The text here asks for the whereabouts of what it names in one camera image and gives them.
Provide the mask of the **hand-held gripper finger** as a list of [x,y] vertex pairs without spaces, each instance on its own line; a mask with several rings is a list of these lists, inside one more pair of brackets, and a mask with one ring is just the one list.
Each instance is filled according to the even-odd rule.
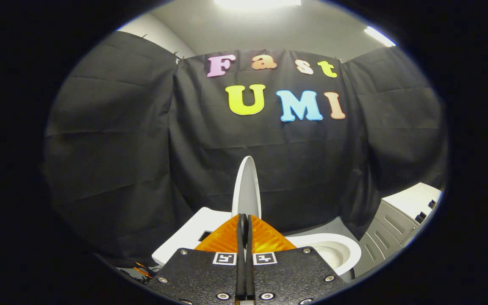
[[179,305],[238,305],[245,298],[244,226],[238,214],[206,238],[207,247],[177,249],[148,288]]
[[345,289],[311,246],[296,247],[257,216],[248,216],[246,297],[256,305],[304,305]]

